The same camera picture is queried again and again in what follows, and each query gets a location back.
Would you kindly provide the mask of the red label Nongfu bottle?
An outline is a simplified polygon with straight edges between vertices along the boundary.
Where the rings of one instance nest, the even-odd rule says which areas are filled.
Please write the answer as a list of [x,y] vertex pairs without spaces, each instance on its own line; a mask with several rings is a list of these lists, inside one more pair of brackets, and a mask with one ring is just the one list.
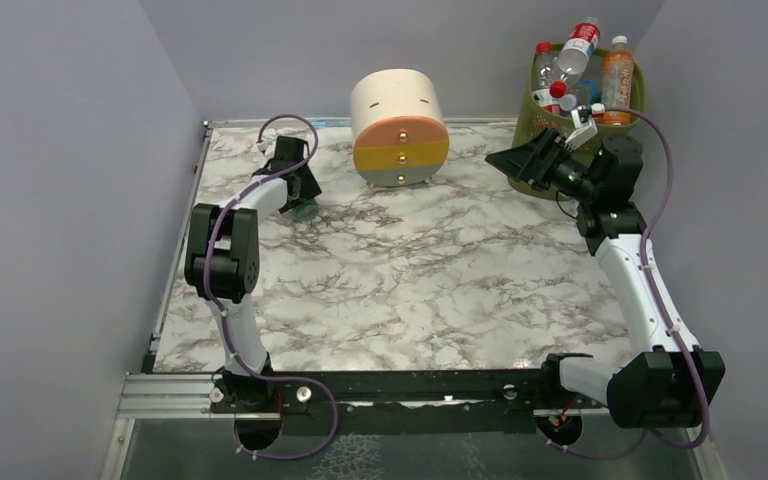
[[538,43],[533,62],[531,90],[535,102],[547,110],[552,108],[554,102],[550,93],[553,84],[553,67],[552,44],[550,42]]

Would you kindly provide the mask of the small red label bottle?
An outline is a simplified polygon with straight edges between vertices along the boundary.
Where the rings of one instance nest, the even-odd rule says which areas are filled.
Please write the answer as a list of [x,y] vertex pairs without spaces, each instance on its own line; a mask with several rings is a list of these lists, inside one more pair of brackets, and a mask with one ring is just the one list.
[[602,37],[600,22],[587,17],[578,23],[557,54],[552,68],[549,93],[560,99],[581,78]]

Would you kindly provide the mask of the orange label bottle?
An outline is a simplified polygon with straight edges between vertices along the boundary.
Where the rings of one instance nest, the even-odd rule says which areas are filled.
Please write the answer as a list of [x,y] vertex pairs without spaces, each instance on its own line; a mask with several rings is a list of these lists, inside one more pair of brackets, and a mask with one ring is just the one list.
[[632,80],[635,70],[633,55],[626,36],[612,39],[611,50],[602,62],[602,104],[606,112],[600,122],[608,126],[628,125]]

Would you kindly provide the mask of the green tea bottle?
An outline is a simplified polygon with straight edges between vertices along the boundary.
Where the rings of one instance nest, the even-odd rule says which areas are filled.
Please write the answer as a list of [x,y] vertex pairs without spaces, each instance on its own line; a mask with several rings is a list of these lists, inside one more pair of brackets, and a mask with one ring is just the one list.
[[295,218],[301,222],[311,222],[319,214],[320,206],[315,199],[299,202],[292,208]]

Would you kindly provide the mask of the blue label clear bottle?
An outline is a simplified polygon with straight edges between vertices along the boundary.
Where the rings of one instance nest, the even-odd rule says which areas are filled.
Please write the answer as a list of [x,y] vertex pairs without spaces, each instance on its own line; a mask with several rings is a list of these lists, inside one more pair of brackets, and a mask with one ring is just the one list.
[[558,100],[560,109],[570,112],[577,107],[588,106],[600,100],[599,87],[590,80],[579,80]]

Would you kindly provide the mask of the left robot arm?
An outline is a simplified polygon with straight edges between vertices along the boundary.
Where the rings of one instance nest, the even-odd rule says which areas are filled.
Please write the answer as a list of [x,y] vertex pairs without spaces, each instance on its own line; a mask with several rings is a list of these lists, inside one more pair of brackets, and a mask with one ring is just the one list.
[[259,225],[321,194],[307,163],[307,141],[279,136],[272,158],[242,191],[219,204],[199,203],[190,216],[185,280],[215,316],[225,360],[226,395],[264,403],[271,396],[269,353],[260,337],[252,293],[260,274]]

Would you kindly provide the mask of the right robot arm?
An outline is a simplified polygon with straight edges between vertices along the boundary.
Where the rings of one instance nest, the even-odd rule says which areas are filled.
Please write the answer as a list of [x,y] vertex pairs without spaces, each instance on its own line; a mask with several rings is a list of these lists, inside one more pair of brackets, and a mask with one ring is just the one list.
[[631,200],[642,153],[636,139],[608,135],[585,166],[559,132],[547,129],[485,160],[512,180],[577,202],[579,234],[606,275],[628,330],[633,358],[623,367],[586,354],[548,357],[551,392],[597,401],[621,428],[701,427],[725,364],[685,326],[657,269],[647,223]]

